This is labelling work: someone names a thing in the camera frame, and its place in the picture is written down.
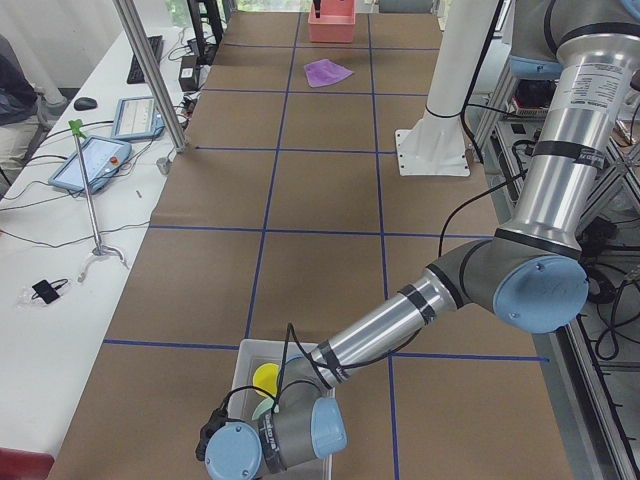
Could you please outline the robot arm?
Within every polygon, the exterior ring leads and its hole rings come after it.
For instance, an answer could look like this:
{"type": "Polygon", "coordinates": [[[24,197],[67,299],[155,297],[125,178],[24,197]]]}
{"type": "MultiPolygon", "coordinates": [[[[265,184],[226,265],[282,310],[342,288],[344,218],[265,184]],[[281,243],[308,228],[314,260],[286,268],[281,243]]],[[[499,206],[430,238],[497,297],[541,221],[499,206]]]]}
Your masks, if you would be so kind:
{"type": "Polygon", "coordinates": [[[216,409],[196,457],[213,479],[254,479],[347,443],[332,388],[410,343],[438,314],[473,303],[530,333],[568,324],[587,299],[575,232],[632,76],[635,1],[520,1],[514,43],[562,68],[514,213],[494,236],[449,251],[383,305],[311,351],[284,354],[256,421],[216,409]]]}

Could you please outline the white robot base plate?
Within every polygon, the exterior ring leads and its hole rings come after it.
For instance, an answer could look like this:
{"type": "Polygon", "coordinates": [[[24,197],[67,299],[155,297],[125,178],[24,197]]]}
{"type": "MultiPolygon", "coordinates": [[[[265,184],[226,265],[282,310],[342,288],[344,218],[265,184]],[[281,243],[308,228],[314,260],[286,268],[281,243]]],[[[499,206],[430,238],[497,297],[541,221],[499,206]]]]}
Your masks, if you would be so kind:
{"type": "Polygon", "coordinates": [[[399,129],[395,131],[395,142],[401,176],[470,175],[460,127],[451,131],[399,129]]]}

